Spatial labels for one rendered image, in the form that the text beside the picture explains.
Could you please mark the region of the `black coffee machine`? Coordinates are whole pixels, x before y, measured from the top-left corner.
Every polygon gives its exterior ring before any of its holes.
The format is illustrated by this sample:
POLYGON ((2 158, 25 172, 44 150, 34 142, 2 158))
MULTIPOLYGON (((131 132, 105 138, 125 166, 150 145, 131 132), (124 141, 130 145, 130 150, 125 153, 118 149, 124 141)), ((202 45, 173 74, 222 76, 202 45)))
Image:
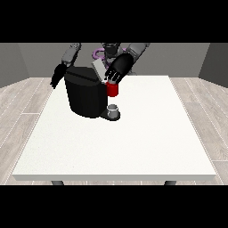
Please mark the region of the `black coffee machine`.
POLYGON ((107 86, 99 80, 93 68, 71 66, 66 70, 64 81, 73 112, 84 118, 120 119, 119 111, 110 116, 107 86))

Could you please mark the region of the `pale grey machine lid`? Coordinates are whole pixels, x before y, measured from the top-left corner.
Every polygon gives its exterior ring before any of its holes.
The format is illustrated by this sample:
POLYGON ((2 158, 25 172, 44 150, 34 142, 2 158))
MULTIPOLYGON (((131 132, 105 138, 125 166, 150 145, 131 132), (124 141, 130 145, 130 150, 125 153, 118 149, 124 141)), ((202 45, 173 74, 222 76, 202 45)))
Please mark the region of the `pale grey machine lid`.
POLYGON ((103 62, 101 59, 97 59, 95 61, 92 62, 92 67, 95 71, 95 73, 97 74, 97 77, 103 81, 105 79, 105 72, 106 69, 103 65, 103 62))

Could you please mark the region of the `red pod holder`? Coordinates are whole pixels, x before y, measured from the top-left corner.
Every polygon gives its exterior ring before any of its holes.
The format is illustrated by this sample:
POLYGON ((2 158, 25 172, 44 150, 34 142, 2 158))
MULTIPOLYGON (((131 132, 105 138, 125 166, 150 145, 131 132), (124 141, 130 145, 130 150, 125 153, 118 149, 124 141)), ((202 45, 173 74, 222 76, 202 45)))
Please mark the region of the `red pod holder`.
POLYGON ((118 84, 106 83, 107 86, 107 95, 109 97, 116 97, 118 95, 118 84))

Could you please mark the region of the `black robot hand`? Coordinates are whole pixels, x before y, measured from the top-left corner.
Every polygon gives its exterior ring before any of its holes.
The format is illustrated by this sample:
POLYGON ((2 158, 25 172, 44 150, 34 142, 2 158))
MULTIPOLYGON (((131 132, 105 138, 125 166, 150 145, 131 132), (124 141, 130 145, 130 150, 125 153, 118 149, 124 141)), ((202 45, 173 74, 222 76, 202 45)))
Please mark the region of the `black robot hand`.
POLYGON ((133 65, 133 56, 130 53, 122 53, 111 63, 105 72, 105 77, 109 81, 118 84, 122 78, 130 71, 133 65))
POLYGON ((59 64, 55 68, 53 76, 52 76, 52 81, 50 83, 50 85, 53 87, 53 89, 56 88, 56 86, 58 85, 60 80, 64 77, 66 70, 67 70, 67 66, 63 63, 59 64))

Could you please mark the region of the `small grey cup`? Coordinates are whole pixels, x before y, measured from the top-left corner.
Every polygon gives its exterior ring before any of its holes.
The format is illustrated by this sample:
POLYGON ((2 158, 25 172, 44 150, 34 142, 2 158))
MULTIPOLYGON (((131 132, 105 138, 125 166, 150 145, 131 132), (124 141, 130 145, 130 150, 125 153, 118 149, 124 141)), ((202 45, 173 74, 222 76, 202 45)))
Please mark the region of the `small grey cup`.
POLYGON ((110 104, 107 110, 110 118, 116 118, 118 116, 118 106, 116 104, 110 104))

